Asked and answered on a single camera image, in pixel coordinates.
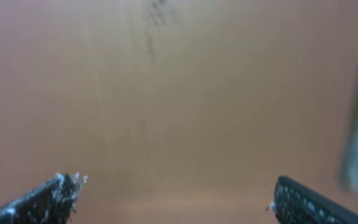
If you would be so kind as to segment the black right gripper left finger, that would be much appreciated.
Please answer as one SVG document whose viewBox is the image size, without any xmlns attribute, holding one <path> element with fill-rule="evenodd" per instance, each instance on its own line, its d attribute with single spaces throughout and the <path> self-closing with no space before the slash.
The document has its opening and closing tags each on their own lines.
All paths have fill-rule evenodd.
<svg viewBox="0 0 358 224">
<path fill-rule="evenodd" d="M 76 213 L 79 191 L 88 177 L 55 174 L 20 198 L 0 206 L 0 224 L 66 224 Z"/>
</svg>

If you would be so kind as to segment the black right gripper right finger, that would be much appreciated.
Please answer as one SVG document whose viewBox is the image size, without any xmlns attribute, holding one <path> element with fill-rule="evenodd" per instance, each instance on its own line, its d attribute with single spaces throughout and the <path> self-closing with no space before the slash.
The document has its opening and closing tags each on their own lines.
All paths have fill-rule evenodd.
<svg viewBox="0 0 358 224">
<path fill-rule="evenodd" d="M 278 177 L 267 207 L 280 224 L 358 224 L 358 214 L 288 176 Z"/>
</svg>

